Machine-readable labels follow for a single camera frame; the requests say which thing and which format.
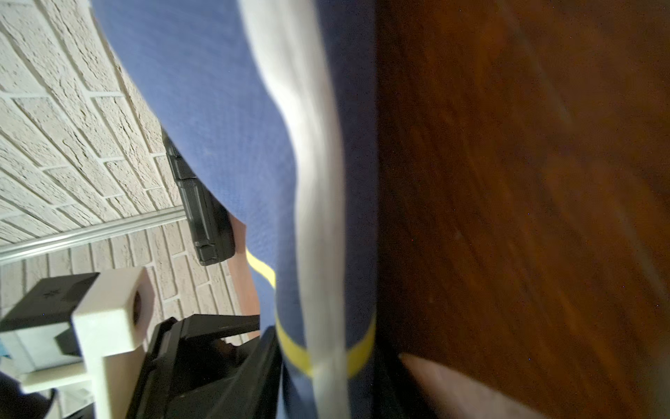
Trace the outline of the black plastic tool case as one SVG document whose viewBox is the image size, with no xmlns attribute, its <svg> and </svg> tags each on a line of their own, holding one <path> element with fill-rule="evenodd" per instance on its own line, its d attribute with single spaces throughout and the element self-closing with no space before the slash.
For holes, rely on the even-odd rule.
<svg viewBox="0 0 670 419">
<path fill-rule="evenodd" d="M 201 265 L 214 265 L 236 253 L 228 211 L 209 192 L 162 129 L 169 167 L 180 192 L 195 255 Z"/>
</svg>

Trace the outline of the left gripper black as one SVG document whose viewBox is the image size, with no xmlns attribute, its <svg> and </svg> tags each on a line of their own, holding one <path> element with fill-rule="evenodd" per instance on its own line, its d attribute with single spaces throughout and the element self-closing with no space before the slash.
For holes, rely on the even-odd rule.
<svg viewBox="0 0 670 419">
<path fill-rule="evenodd" d="M 194 314 L 155 328 L 128 408 L 129 418 L 273 418 L 283 360 L 275 328 L 257 315 Z"/>
</svg>

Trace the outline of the blue checked pillowcase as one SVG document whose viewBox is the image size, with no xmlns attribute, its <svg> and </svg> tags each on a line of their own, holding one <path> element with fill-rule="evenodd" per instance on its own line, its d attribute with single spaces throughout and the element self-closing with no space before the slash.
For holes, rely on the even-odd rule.
<svg viewBox="0 0 670 419">
<path fill-rule="evenodd" d="M 280 418 L 369 418 L 378 279 L 371 1 L 95 1 L 108 44 L 239 242 Z"/>
</svg>

